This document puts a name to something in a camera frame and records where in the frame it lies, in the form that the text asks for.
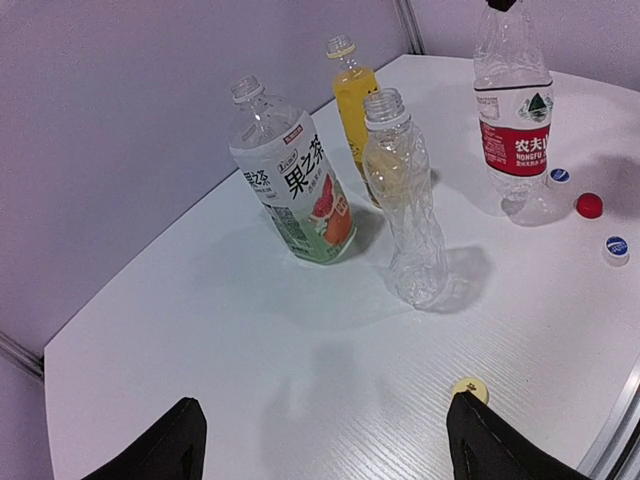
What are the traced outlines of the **blue white bottle cap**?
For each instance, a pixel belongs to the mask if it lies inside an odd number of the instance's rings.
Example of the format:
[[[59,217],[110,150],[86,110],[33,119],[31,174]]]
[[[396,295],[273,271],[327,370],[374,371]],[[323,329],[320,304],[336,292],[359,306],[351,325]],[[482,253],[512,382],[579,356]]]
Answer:
[[[605,261],[614,267],[621,267],[630,259],[629,245],[620,236],[609,236],[603,244],[602,255]]]
[[[547,177],[547,185],[550,188],[561,188],[570,183],[571,174],[568,170],[562,168],[552,169]]]

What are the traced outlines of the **red label water bottle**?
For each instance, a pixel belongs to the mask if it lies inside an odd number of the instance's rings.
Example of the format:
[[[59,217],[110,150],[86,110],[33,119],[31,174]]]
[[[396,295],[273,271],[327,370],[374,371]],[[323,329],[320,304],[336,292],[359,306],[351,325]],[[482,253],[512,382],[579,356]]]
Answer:
[[[473,58],[482,150],[501,208],[515,216],[533,201],[548,170],[553,79],[530,11],[485,3]]]

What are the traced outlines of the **yellow drink bottle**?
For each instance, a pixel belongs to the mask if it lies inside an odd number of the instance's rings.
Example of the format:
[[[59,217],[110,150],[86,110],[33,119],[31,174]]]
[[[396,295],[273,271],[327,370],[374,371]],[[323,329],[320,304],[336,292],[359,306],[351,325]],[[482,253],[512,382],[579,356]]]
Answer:
[[[339,63],[332,88],[352,158],[362,177],[370,201],[376,201],[363,168],[363,151],[368,140],[364,99],[379,90],[375,72],[361,65],[355,57],[356,45],[348,35],[338,35],[326,42],[327,57]]]

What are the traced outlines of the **clear plastic bottle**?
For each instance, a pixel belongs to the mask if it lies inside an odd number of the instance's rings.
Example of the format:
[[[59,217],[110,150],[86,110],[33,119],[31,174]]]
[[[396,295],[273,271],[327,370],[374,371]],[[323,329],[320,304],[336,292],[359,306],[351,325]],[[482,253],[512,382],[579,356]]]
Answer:
[[[388,285],[401,300],[426,310],[444,292],[448,276],[426,142],[397,89],[373,92],[363,104],[363,170],[394,242]]]

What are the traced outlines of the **red bottle cap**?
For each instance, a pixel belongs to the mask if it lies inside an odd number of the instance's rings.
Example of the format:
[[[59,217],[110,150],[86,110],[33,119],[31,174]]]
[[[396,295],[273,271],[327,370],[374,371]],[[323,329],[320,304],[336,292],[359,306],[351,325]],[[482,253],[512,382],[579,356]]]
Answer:
[[[603,214],[604,203],[601,197],[597,194],[587,192],[578,197],[575,208],[578,214],[583,218],[597,219]]]

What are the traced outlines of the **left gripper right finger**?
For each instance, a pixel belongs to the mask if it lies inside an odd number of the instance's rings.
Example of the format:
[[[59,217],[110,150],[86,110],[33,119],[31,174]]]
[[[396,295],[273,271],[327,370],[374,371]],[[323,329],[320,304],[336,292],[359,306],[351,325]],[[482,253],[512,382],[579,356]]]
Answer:
[[[455,480],[583,479],[470,392],[453,396],[446,426]]]

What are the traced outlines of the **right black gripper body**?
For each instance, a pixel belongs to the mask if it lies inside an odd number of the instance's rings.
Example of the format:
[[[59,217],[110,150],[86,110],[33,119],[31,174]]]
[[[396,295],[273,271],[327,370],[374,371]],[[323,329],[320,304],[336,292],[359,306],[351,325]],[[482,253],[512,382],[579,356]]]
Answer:
[[[509,11],[517,0],[487,0],[487,5],[497,11]]]

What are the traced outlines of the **fruit tea bottle white label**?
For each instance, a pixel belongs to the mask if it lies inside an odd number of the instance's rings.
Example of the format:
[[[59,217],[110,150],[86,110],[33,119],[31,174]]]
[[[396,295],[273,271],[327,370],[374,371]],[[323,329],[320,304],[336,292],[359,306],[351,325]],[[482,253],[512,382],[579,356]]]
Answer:
[[[337,261],[356,225],[311,115],[254,76],[231,92],[230,153],[285,244],[306,261]]]

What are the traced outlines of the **yellow bottle cap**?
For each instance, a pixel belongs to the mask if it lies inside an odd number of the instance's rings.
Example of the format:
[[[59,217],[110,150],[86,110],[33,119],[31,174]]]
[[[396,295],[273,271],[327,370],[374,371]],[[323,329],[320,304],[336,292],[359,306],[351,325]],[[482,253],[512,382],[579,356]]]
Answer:
[[[482,403],[489,403],[490,394],[486,384],[476,377],[463,377],[459,379],[451,390],[451,397],[458,393],[470,392],[477,397]]]

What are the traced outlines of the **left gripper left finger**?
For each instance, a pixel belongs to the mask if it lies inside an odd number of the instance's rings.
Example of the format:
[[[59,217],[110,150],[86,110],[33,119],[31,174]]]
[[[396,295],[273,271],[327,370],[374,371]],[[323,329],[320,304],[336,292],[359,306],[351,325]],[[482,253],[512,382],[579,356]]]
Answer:
[[[183,397],[118,456],[85,476],[94,480],[203,478],[207,421],[195,398]]]

